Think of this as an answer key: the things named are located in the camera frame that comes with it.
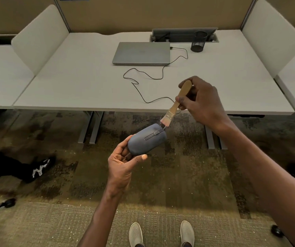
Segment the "sneaker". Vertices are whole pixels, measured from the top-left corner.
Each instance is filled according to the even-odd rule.
[[[131,247],[135,247],[137,244],[144,246],[143,233],[139,223],[135,222],[129,229],[129,242]]]
[[[192,247],[194,245],[194,230],[192,228],[192,225],[188,221],[183,221],[181,223],[181,239],[182,239],[182,245],[184,243],[189,243]]]
[[[32,174],[29,178],[25,179],[24,181],[26,183],[31,183],[37,178],[39,178],[41,175],[45,174],[52,166],[54,166],[56,162],[56,157],[50,157],[47,159],[44,159],[40,162],[32,163],[30,164],[30,167],[32,168]]]

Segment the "black sneaker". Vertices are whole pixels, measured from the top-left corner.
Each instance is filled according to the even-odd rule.
[[[51,167],[55,165],[56,157],[49,157],[47,159],[44,159],[40,162],[32,163],[30,164],[30,167],[32,167],[32,174],[29,178],[23,179],[26,183],[31,183],[37,178],[39,178],[41,175],[45,174]]]

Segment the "patterned carpet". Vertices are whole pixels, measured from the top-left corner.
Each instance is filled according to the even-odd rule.
[[[23,163],[52,153],[58,160],[49,173],[31,184],[10,176],[0,178],[0,201],[19,199],[14,208],[0,210],[0,229],[4,229],[0,230],[0,246],[75,246],[62,222],[75,227],[73,233],[80,238],[105,188],[109,154],[125,137],[158,122],[160,116],[104,113],[97,144],[80,145],[77,140],[87,118],[83,112],[4,112],[0,116],[2,152]],[[295,115],[232,119],[280,165],[295,163]],[[153,149],[148,160],[133,171],[109,246],[127,246],[130,224],[139,220],[148,246],[176,246],[184,218],[194,225],[196,238],[202,239],[197,246],[283,244],[270,235],[272,219],[235,159],[227,150],[207,149],[202,125],[190,115],[180,114],[167,137],[167,142]],[[48,239],[56,235],[57,239]]]

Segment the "laptop lid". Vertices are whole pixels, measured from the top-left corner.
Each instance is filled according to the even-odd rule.
[[[170,43],[120,42],[112,63],[167,65],[170,63]]]

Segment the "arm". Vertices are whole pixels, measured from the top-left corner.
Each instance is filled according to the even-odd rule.
[[[222,138],[269,214],[295,244],[295,178],[240,132],[225,113],[215,87],[196,76],[189,80],[194,88],[188,97],[176,97],[180,109],[187,108],[195,120]]]
[[[106,246],[118,204],[130,183],[131,170],[138,162],[147,159],[146,154],[132,158],[127,147],[131,137],[121,142],[108,159],[109,178],[104,194],[78,247]]]

